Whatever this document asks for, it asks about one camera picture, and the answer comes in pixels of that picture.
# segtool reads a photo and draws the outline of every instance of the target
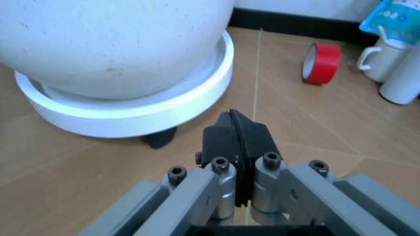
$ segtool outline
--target black baseboard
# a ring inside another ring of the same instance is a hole
[[[229,26],[374,45],[378,36],[359,30],[357,22],[235,8]]]

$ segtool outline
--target wooden floor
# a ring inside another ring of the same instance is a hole
[[[366,173],[420,206],[420,104],[382,99],[353,69],[361,48],[337,42],[339,72],[319,87],[301,82],[301,64],[313,42],[329,41],[229,32],[236,50],[230,88],[160,150],[137,138],[93,139],[50,125],[0,65],[0,234],[76,234],[141,179],[159,180],[175,164],[193,168],[203,128],[229,108],[266,124],[289,165],[321,159],[338,176]]]

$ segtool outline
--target white pot saucer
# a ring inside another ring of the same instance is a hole
[[[214,53],[189,76],[162,92],[129,100],[80,96],[43,85],[15,72],[36,111],[64,130],[100,138],[143,136],[198,116],[224,93],[232,77],[234,46],[225,31]]]

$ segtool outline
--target mug handle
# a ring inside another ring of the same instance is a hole
[[[363,65],[363,62],[366,60],[367,56],[371,53],[380,52],[382,49],[380,47],[368,47],[363,50],[361,53],[356,66],[359,70],[370,70],[370,65]]]

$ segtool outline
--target white planter pot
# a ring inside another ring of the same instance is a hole
[[[216,46],[234,0],[3,0],[0,62],[64,91],[144,96]]]

